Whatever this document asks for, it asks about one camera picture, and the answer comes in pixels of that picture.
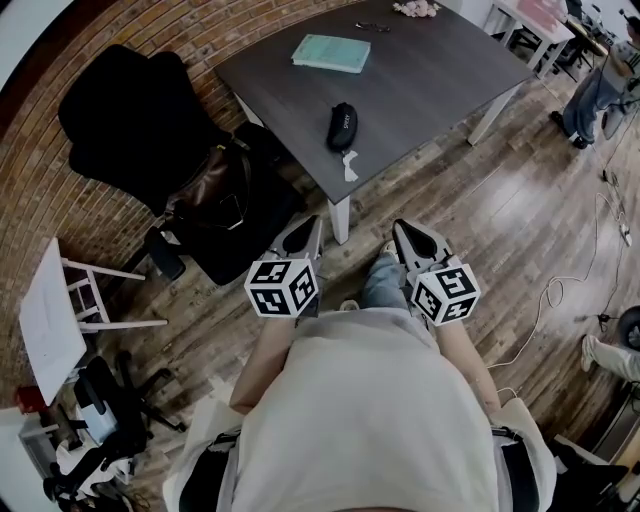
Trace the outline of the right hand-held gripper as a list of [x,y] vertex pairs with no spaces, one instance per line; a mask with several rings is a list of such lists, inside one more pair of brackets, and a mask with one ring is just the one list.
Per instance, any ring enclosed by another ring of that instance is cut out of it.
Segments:
[[481,290],[470,266],[453,255],[448,241],[402,219],[393,224],[393,239],[406,269],[403,291],[410,309],[434,326],[466,319]]

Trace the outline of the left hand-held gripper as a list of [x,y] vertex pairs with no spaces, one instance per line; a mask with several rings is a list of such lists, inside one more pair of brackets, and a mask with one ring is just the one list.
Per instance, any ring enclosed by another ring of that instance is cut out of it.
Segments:
[[283,230],[252,263],[244,290],[263,318],[317,317],[321,286],[317,272],[323,248],[323,219],[308,216]]

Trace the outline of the black glasses case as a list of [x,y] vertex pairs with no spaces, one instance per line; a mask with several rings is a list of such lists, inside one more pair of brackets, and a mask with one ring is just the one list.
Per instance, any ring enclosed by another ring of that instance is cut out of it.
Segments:
[[326,145],[333,152],[344,152],[353,144],[358,130],[355,108],[342,102],[332,108]]

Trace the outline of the person's right forearm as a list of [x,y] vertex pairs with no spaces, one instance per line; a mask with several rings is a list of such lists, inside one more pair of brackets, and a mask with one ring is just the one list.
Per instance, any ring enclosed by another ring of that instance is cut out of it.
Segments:
[[465,377],[488,414],[501,409],[495,382],[472,343],[463,323],[454,321],[435,327],[441,354]]

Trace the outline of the person's left forearm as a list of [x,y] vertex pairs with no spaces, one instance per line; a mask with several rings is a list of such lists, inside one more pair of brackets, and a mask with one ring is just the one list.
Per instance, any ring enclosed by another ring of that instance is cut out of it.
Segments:
[[229,400],[229,406],[248,414],[282,372],[295,337],[296,320],[268,318],[256,339]]

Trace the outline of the person's jeans leg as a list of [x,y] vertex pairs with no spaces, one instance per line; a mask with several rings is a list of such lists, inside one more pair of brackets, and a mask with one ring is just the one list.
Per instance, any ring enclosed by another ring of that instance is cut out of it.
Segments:
[[360,306],[364,309],[393,308],[408,311],[405,282],[406,270],[396,255],[389,251],[381,252],[365,279]]

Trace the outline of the brown leather bag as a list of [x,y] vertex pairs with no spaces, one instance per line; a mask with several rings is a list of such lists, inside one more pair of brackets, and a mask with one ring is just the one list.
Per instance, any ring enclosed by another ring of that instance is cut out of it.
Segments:
[[165,217],[202,229],[234,230],[244,223],[251,180],[251,163],[243,148],[213,147],[194,176],[169,196]]

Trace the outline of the dark table with white legs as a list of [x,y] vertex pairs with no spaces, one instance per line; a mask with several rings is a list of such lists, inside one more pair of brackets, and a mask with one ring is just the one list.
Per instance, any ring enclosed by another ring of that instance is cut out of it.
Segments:
[[[360,30],[385,25],[389,33]],[[371,44],[360,74],[295,66],[307,34]],[[432,19],[393,12],[390,0],[364,0],[291,25],[226,59],[217,74],[246,115],[258,119],[326,194],[334,237],[349,236],[350,198],[361,186],[422,144],[520,85],[529,68],[476,25],[449,9]],[[326,136],[342,102],[358,115],[347,183]]]

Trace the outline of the person's cream shirt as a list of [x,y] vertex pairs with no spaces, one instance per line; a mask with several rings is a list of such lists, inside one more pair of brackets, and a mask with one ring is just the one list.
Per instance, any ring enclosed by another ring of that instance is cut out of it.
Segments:
[[488,414],[408,312],[332,312],[296,326],[246,415],[205,433],[163,485],[168,512],[548,512],[554,457],[520,399]]

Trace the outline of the teal book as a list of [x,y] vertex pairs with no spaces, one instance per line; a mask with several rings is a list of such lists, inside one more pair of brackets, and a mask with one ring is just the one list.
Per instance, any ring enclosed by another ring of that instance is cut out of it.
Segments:
[[295,66],[360,74],[371,50],[366,41],[307,34],[291,61]]

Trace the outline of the black office chair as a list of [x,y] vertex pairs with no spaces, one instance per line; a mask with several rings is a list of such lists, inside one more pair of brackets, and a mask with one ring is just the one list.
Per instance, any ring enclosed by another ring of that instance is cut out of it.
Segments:
[[[242,275],[298,213],[303,196],[279,171],[286,153],[266,129],[244,123],[221,129],[197,97],[178,55],[146,57],[125,46],[104,50],[64,96],[58,118],[71,141],[71,169],[115,187],[160,220],[144,246],[168,278],[192,259],[216,284]],[[169,196],[182,188],[218,145],[249,157],[252,180],[244,223],[202,229],[165,217]]]

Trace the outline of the pink flowers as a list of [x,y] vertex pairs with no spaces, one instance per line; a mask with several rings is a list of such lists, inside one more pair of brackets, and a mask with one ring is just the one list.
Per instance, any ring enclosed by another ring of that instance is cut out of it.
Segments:
[[402,0],[394,2],[392,9],[410,18],[434,18],[441,6],[429,0]]

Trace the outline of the black swivel chair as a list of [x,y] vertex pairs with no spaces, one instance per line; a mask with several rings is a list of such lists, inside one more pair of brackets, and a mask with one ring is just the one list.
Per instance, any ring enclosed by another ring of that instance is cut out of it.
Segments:
[[89,449],[67,474],[58,465],[52,467],[53,475],[43,483],[50,500],[75,497],[94,471],[106,470],[114,462],[144,452],[147,441],[153,438],[151,422],[174,432],[187,430],[184,423],[171,423],[147,401],[154,385],[170,379],[172,372],[161,368],[136,386],[129,372],[130,361],[129,352],[120,352],[115,359],[116,369],[111,370],[104,358],[96,356],[79,371],[74,394],[81,418],[71,421],[69,426],[86,430],[97,446]]

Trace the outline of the small white table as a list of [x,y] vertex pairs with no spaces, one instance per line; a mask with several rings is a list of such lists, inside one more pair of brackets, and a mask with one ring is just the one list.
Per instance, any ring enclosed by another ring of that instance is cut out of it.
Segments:
[[44,403],[51,405],[87,352],[86,334],[166,326],[168,321],[110,319],[96,276],[143,281],[136,273],[85,264],[49,242],[19,309],[19,326]]

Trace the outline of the red box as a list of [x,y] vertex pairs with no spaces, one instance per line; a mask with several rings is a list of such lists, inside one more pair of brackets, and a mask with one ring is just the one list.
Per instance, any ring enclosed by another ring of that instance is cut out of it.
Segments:
[[14,398],[15,404],[22,414],[36,413],[46,407],[37,386],[19,387]]

